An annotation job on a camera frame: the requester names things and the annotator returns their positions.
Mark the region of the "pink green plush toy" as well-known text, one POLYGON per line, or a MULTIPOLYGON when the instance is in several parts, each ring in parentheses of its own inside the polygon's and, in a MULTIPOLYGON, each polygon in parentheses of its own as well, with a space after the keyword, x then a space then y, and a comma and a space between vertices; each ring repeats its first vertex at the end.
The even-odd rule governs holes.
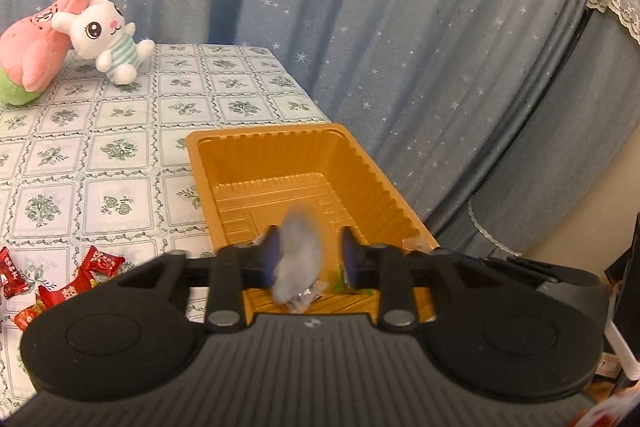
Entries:
POLYGON ((23 106, 42 95, 61 70, 70 37, 53 29, 56 13, 79 14, 89 0, 55 0, 1 36, 1 103, 23 106))

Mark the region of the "silver green snack packet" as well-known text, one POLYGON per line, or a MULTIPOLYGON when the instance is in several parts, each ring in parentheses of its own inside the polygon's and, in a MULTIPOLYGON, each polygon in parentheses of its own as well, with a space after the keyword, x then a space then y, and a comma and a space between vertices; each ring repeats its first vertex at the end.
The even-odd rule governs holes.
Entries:
POLYGON ((280 254, 273 269, 271 294, 288 311, 305 313, 328 284, 321 280, 323 239, 317 221, 304 207, 289 211, 279 228, 280 254))

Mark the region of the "small red candy packet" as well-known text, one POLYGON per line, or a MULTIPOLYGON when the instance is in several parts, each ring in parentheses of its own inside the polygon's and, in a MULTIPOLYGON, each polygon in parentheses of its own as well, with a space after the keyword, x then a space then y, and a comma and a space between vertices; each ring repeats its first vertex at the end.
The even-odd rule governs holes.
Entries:
POLYGON ((93 274, 99 274, 112 279, 116 277, 125 261, 126 259, 122 256, 107 254, 104 251, 100 251, 96 246, 91 246, 85 258, 82 259, 80 271, 88 275, 88 277, 92 277, 93 274))

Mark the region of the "grey covered furniture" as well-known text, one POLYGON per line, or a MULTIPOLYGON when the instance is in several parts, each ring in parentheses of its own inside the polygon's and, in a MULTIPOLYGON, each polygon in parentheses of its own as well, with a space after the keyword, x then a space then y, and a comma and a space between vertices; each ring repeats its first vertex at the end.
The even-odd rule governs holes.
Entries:
POLYGON ((587 21, 518 137, 438 236, 522 255, 572 210, 639 124, 639 0, 587 0, 587 21))

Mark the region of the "red snack packet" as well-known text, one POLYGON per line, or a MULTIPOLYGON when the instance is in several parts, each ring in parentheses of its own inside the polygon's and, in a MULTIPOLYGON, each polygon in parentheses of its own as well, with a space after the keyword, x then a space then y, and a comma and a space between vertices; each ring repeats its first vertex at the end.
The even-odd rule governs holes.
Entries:
POLYGON ((93 278, 90 274, 80 271, 67 285, 50 291, 46 286, 40 285, 37 289, 38 300, 44 309, 51 309, 66 300, 90 291, 93 288, 93 278))

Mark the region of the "green candy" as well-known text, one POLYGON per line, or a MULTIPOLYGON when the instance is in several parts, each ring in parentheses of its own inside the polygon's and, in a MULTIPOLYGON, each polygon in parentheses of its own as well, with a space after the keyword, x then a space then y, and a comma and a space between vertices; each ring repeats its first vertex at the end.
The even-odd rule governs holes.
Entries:
POLYGON ((358 289, 355 286, 352 286, 352 284, 349 283, 345 269, 343 267, 339 267, 331 286, 331 293, 337 295, 363 295, 370 297, 374 295, 374 290, 371 288, 358 289))

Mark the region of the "orange plastic tray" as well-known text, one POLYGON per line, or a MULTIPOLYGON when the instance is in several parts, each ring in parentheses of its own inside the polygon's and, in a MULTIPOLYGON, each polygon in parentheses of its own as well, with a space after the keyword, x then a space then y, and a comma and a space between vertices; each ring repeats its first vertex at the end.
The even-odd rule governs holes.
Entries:
POLYGON ((304 210, 323 241, 326 290, 311 314, 378 313, 375 291, 342 281, 341 231, 363 244, 437 248, 433 235, 357 140, 340 124, 201 130, 186 149, 215 248, 248 244, 304 210))

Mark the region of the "green patterned tablecloth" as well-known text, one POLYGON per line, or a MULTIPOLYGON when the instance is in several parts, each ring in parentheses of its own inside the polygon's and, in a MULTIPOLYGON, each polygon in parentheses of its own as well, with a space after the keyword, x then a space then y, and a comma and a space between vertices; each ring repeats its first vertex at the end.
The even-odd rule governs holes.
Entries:
POLYGON ((1 303, 2 414, 34 392, 15 315, 39 287, 70 283, 90 247, 126 269, 173 249, 213 254, 191 132, 323 118, 269 50, 222 44, 161 44, 127 86, 70 55, 34 103, 3 106, 1 244, 28 288, 1 303))

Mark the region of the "white rabbit plush toy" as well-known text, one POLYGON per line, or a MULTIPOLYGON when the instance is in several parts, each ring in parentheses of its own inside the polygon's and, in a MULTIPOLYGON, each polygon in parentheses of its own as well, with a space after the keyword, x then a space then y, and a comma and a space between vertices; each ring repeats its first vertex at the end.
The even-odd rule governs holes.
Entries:
POLYGON ((151 57, 155 42, 134 40, 135 23, 127 23, 110 0, 90 0, 79 14, 58 12, 52 27, 70 37, 75 52, 93 61, 96 69, 116 86, 127 86, 138 77, 138 68, 151 57))

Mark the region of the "red orange candy packet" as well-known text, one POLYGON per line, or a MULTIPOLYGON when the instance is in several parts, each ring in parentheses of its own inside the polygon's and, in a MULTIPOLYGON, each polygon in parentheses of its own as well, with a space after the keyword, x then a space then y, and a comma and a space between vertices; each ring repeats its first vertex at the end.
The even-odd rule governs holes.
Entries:
POLYGON ((43 306, 40 301, 36 301, 33 305, 15 314, 12 321, 20 331, 24 332, 29 324, 32 323, 36 317, 43 314, 44 311, 46 311, 46 307, 43 306))

